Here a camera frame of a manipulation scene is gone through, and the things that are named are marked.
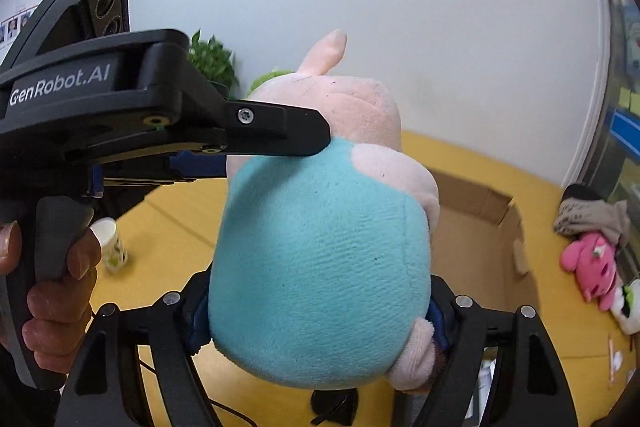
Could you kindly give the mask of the person's left hand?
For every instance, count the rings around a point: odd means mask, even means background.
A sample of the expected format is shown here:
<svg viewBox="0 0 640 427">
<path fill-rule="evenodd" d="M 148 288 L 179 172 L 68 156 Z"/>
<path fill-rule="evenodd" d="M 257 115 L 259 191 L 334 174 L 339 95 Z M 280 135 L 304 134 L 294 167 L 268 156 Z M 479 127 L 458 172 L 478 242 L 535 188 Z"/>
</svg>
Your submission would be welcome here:
<svg viewBox="0 0 640 427">
<path fill-rule="evenodd" d="M 90 297 L 96 286 L 101 246 L 87 230 L 67 253 L 67 271 L 58 280 L 30 288 L 27 306 L 32 318 L 20 334 L 40 369 L 67 374 L 92 317 Z"/>
</svg>

